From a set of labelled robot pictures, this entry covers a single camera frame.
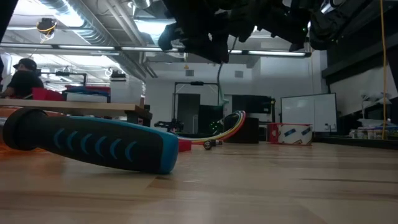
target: wheel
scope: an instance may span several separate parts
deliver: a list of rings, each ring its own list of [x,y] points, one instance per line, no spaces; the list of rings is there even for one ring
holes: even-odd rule
[[[205,141],[205,143],[203,143],[203,147],[204,147],[206,150],[211,150],[211,148],[212,148],[213,146],[211,145],[211,141]]]

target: small red block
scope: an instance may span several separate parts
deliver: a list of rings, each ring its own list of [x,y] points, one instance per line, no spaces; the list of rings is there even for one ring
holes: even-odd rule
[[[192,150],[192,142],[187,140],[178,140],[178,151],[186,152]]]

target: yellow cable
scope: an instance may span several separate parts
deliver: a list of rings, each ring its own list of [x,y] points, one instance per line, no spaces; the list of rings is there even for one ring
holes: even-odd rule
[[[221,134],[219,136],[213,136],[213,137],[210,137],[210,138],[205,138],[205,139],[192,141],[192,142],[193,143],[199,143],[199,142],[205,142],[205,141],[213,140],[213,139],[221,139],[221,138],[227,136],[228,134],[233,133],[242,124],[242,122],[243,122],[243,115],[242,115],[242,118],[239,120],[239,123],[233,129],[229,130],[228,132],[225,132],[225,133],[223,133],[223,134]]]
[[[41,30],[41,29],[38,28],[38,25],[39,25],[39,23],[37,23],[36,28],[37,28],[38,31],[41,31],[41,32],[51,31],[52,29],[54,29],[57,26],[57,24],[55,24],[51,28],[48,28],[48,29],[45,29],[45,30]]]
[[[44,36],[44,40],[42,40],[41,42],[40,42],[40,44],[43,44],[45,41],[47,41],[47,40],[50,40],[49,38],[48,38],[48,36],[50,35],[50,32],[51,32],[51,30],[49,30],[48,32],[47,32],[47,34]]]
[[[381,12],[381,37],[383,43],[383,77],[384,77],[384,88],[383,88],[383,131],[382,139],[386,139],[386,123],[387,123],[387,102],[386,102],[386,92],[387,92],[387,48],[386,48],[386,33],[384,30],[384,7],[383,0],[380,0],[380,12]]]

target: whiteboard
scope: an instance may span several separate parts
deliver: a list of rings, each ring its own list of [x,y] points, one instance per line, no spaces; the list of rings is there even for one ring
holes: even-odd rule
[[[311,124],[315,132],[337,132],[336,94],[281,99],[282,122]]]

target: workbench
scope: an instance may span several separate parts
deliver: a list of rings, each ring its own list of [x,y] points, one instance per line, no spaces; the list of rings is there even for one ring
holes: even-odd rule
[[[137,124],[138,118],[144,126],[150,126],[152,114],[145,109],[127,103],[90,103],[71,101],[0,99],[0,106],[33,107],[71,115],[127,116],[127,122]]]
[[[193,146],[171,175],[48,152],[0,156],[0,223],[398,223],[398,151]]]

